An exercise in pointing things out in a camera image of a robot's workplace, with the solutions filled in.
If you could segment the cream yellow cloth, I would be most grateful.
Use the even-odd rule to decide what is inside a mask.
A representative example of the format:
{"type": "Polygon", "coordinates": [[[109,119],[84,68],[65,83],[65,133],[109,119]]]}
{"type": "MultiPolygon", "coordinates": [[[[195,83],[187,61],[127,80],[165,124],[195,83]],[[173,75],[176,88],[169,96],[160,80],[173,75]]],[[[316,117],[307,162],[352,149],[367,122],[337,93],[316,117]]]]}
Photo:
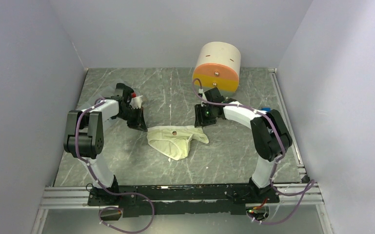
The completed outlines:
{"type": "Polygon", "coordinates": [[[209,143],[202,128],[195,126],[156,126],[148,128],[148,144],[172,160],[185,159],[191,147],[191,141],[209,143]]]}

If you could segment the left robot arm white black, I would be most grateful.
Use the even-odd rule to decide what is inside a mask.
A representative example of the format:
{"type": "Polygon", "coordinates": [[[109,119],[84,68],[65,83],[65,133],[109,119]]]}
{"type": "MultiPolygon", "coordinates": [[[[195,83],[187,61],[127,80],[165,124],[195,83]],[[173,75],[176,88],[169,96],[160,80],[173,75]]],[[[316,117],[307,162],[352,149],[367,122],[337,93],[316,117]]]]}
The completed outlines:
{"type": "Polygon", "coordinates": [[[64,150],[83,164],[92,178],[93,188],[101,191],[100,198],[108,205],[119,201],[120,191],[116,176],[102,155],[104,131],[113,120],[122,119],[128,128],[146,132],[142,103],[142,95],[118,83],[114,95],[98,97],[92,106],[67,114],[64,150]]]}

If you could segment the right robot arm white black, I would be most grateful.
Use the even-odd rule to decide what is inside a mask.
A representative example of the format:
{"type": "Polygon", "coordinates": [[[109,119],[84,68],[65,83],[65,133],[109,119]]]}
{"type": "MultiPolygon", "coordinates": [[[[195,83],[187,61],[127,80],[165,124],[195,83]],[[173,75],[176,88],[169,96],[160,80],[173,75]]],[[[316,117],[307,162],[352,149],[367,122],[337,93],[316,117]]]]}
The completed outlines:
{"type": "Polygon", "coordinates": [[[274,167],[292,145],[292,138],[278,110],[262,111],[245,106],[235,99],[226,99],[218,88],[195,94],[201,100],[195,105],[195,127],[216,123],[217,118],[237,122],[252,131],[254,146],[258,154],[257,165],[250,182],[249,198],[261,202],[273,181],[274,167]]]}

